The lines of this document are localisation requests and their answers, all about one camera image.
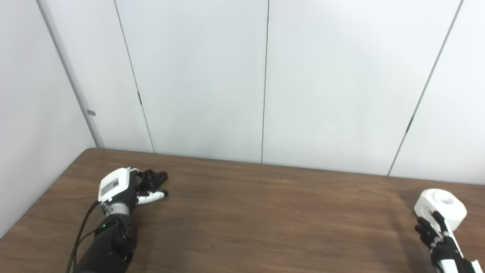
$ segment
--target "robotic finger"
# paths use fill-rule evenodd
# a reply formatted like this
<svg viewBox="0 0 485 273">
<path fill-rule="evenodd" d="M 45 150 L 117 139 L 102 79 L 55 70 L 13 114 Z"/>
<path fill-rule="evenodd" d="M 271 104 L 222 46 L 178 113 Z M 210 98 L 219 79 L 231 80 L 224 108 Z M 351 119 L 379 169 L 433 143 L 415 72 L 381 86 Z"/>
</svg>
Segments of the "robotic finger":
<svg viewBox="0 0 485 273">
<path fill-rule="evenodd" d="M 144 191 L 139 191 L 138 192 L 138 204 L 146 204 L 150 203 L 159 199 L 162 199 L 163 197 L 168 196 L 168 191 L 167 190 L 161 190 L 161 191 L 155 191 L 151 192 L 148 190 Z"/>
</svg>

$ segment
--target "small gray label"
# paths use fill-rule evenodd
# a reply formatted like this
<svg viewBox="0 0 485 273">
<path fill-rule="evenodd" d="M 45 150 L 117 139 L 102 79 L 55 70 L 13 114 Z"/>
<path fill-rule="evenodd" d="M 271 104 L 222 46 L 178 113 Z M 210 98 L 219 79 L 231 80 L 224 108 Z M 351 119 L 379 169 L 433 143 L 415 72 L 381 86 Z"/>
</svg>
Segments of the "small gray label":
<svg viewBox="0 0 485 273">
<path fill-rule="evenodd" d="M 118 178 L 114 179 L 113 181 L 111 181 L 110 183 L 108 183 L 106 186 L 104 186 L 101 189 L 101 196 L 105 195 L 107 192 L 109 192 L 110 190 L 114 189 L 119 184 L 120 183 L 118 182 Z"/>
</svg>

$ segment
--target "white wall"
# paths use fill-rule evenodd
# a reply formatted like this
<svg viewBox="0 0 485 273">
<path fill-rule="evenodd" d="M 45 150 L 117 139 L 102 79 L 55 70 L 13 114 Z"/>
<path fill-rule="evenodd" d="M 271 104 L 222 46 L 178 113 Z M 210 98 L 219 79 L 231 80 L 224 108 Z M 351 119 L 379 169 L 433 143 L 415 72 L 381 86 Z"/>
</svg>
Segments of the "white wall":
<svg viewBox="0 0 485 273">
<path fill-rule="evenodd" d="M 464 1 L 390 175 L 485 184 L 484 14 Z"/>
<path fill-rule="evenodd" d="M 112 0 L 39 0 L 101 148 L 153 152 Z"/>
<path fill-rule="evenodd" d="M 263 163 L 386 175 L 458 4 L 271 1 Z"/>
<path fill-rule="evenodd" d="M 94 147 L 35 1 L 0 1 L 0 237 Z"/>
<path fill-rule="evenodd" d="M 155 152 L 260 162 L 268 2 L 117 5 Z"/>
</svg>

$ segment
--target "black cable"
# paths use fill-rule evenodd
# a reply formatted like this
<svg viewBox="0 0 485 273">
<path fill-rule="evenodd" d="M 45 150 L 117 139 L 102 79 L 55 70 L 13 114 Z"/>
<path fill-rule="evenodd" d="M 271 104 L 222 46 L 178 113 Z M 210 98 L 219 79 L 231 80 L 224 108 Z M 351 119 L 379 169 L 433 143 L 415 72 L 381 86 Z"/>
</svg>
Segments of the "black cable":
<svg viewBox="0 0 485 273">
<path fill-rule="evenodd" d="M 86 225 L 86 222 L 89 218 L 89 215 L 91 214 L 91 212 L 93 212 L 93 210 L 97 207 L 98 204 L 99 204 L 98 200 L 94 201 L 94 203 L 89 207 L 88 211 L 86 212 L 86 215 L 84 216 L 84 220 L 82 221 L 81 227 L 79 228 L 79 232 L 78 232 L 78 235 L 76 237 L 76 241 L 74 241 L 74 246 L 72 247 L 71 255 L 69 256 L 69 261 L 67 263 L 67 268 L 65 270 L 66 273 L 69 273 L 69 271 L 71 270 L 71 265 L 72 265 L 72 262 L 74 261 L 74 256 L 76 255 L 76 251 L 77 251 L 77 248 L 78 248 L 78 245 L 79 245 L 79 242 L 80 242 L 81 234 L 82 234 L 84 226 Z"/>
<path fill-rule="evenodd" d="M 84 236 L 83 236 L 83 237 L 81 237 L 81 239 L 79 239 L 78 247 L 81 245 L 82 241 L 83 241 L 84 239 L 86 239 L 86 237 L 88 237 L 89 235 L 93 234 L 95 231 L 96 231 L 96 230 L 92 230 L 92 231 L 90 231 L 90 232 L 88 232 L 88 233 L 84 234 Z M 76 268 L 76 266 L 78 265 L 78 258 L 77 258 L 77 256 L 78 256 L 78 255 L 77 255 L 77 252 L 78 252 L 78 250 L 77 250 L 77 248 L 76 248 L 76 254 L 74 254 L 74 268 Z"/>
</svg>

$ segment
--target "white casing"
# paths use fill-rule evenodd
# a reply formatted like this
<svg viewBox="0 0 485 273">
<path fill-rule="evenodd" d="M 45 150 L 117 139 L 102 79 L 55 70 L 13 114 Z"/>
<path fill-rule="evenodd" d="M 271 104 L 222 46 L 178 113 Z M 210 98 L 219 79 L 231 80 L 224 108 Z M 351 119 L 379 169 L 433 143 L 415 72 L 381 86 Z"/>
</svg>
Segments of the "white casing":
<svg viewBox="0 0 485 273">
<path fill-rule="evenodd" d="M 105 202 L 118 193 L 128 189 L 129 171 L 130 168 L 119 168 L 106 175 L 101 180 L 101 184 L 99 185 L 99 193 L 97 196 L 98 201 Z M 116 179 L 118 180 L 117 185 L 109 186 L 109 184 L 115 182 Z"/>
<path fill-rule="evenodd" d="M 446 220 L 448 228 L 452 231 L 456 230 L 467 215 L 465 205 L 458 200 L 451 192 L 438 188 L 429 188 L 421 193 L 414 211 L 416 215 L 428 220 L 435 230 L 441 231 L 438 223 L 435 221 L 431 213 L 439 211 Z"/>
</svg>

